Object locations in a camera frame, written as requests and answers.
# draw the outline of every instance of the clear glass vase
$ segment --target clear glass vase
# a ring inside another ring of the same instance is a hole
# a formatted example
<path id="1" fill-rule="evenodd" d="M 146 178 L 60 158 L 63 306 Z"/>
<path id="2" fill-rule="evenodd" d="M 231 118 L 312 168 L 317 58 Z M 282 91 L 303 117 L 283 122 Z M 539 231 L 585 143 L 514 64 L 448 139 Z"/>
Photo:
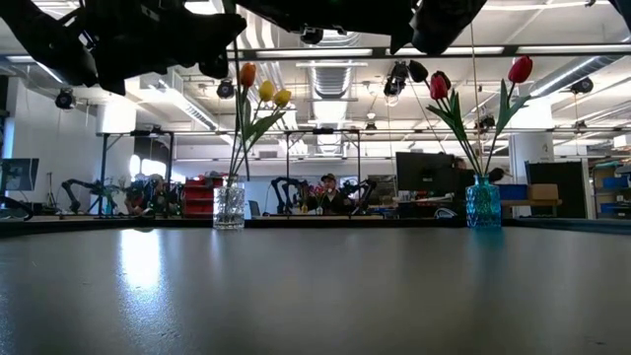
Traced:
<path id="1" fill-rule="evenodd" d="M 239 230 L 245 226 L 245 189 L 236 186 L 215 188 L 213 227 Z"/>
<path id="2" fill-rule="evenodd" d="M 466 188 L 466 224 L 474 229 L 502 227 L 500 188 L 489 176 L 475 176 L 475 185 Z"/>

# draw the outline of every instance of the table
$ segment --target table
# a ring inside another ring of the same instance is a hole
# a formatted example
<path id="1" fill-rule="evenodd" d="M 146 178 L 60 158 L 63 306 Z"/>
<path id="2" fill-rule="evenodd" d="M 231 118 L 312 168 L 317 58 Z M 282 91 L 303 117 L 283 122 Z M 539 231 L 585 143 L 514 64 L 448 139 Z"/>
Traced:
<path id="1" fill-rule="evenodd" d="M 0 240 L 7 354 L 624 354 L 631 240 L 541 229 Z"/>
<path id="2" fill-rule="evenodd" d="M 551 200 L 502 200 L 502 207 L 552 207 L 552 217 L 556 217 L 556 208 L 563 204 L 563 200 L 551 199 Z M 507 213 L 503 213 L 503 218 L 511 218 L 512 215 L 507 209 Z"/>

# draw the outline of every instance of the red tulip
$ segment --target red tulip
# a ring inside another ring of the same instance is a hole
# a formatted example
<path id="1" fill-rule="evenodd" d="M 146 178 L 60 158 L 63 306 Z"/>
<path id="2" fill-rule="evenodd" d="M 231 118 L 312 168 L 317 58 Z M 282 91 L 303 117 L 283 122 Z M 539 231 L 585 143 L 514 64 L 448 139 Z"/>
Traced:
<path id="1" fill-rule="evenodd" d="M 430 97 L 432 100 L 437 101 L 446 98 L 448 91 L 445 77 L 440 74 L 432 75 L 432 81 L 430 82 Z"/>
<path id="2" fill-rule="evenodd" d="M 528 79 L 530 73 L 532 73 L 532 59 L 525 55 L 513 64 L 509 72 L 509 80 L 513 84 L 521 84 Z"/>

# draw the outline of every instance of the monitor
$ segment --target monitor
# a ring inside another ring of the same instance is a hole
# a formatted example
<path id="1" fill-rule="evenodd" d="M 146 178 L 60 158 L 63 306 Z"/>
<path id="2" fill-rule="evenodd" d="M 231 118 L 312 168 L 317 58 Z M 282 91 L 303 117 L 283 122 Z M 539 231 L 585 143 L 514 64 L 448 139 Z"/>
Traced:
<path id="1" fill-rule="evenodd" d="M 251 214 L 252 218 L 260 217 L 260 209 L 258 208 L 258 202 L 250 200 L 247 203 L 249 203 L 249 213 Z"/>
<path id="2" fill-rule="evenodd" d="M 454 192 L 454 156 L 447 154 L 396 153 L 399 191 Z"/>
<path id="3" fill-rule="evenodd" d="M 39 159 L 3 159 L 0 186 L 6 191 L 33 191 Z"/>

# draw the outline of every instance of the fluorescent light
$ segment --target fluorescent light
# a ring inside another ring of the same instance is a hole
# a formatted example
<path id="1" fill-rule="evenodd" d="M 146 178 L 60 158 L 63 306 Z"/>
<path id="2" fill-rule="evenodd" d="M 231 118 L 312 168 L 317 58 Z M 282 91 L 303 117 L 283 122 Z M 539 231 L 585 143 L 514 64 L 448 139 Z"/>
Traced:
<path id="1" fill-rule="evenodd" d="M 305 62 L 296 63 L 296 68 L 356 68 L 367 67 L 366 62 Z"/>
<path id="2" fill-rule="evenodd" d="M 41 69 L 43 69 L 46 73 L 48 73 L 48 75 L 50 75 L 50 76 L 51 76 L 54 80 L 56 80 L 56 81 L 57 81 L 57 82 L 59 82 L 60 84 L 65 84 L 65 83 L 63 82 L 63 80 L 61 80 L 61 79 L 57 76 L 57 74 L 55 74 L 55 72 L 53 72 L 50 68 L 48 68 L 47 66 L 45 66 L 45 65 L 43 65 L 43 64 L 41 64 L 41 63 L 39 63 L 39 62 L 37 63 L 37 65 L 39 65 L 39 67 L 40 67 Z"/>
<path id="3" fill-rule="evenodd" d="M 35 63 L 30 55 L 7 55 L 6 58 L 12 63 Z"/>
<path id="4" fill-rule="evenodd" d="M 464 54 L 473 54 L 473 49 L 475 49 L 475 54 L 500 54 L 504 51 L 503 46 L 490 46 L 490 47 L 449 47 L 443 53 L 444 55 L 464 55 Z"/>
<path id="5" fill-rule="evenodd" d="M 186 10 L 197 15 L 214 15 L 217 14 L 217 9 L 211 1 L 186 1 L 184 3 Z"/>
<path id="6" fill-rule="evenodd" d="M 630 52 L 631 44 L 523 45 L 517 54 L 567 54 L 592 52 Z"/>
<path id="7" fill-rule="evenodd" d="M 471 55 L 475 49 L 475 54 L 500 54 L 504 51 L 503 46 L 476 46 L 476 47 L 449 47 L 443 55 Z M 405 47 L 400 49 L 396 54 L 391 54 L 390 50 L 386 50 L 387 55 L 426 55 L 413 47 Z"/>
<path id="8" fill-rule="evenodd" d="M 327 49 L 295 49 L 295 50 L 259 50 L 259 58 L 284 57 L 327 57 L 327 56 L 371 56 L 373 50 L 369 48 L 327 48 Z"/>

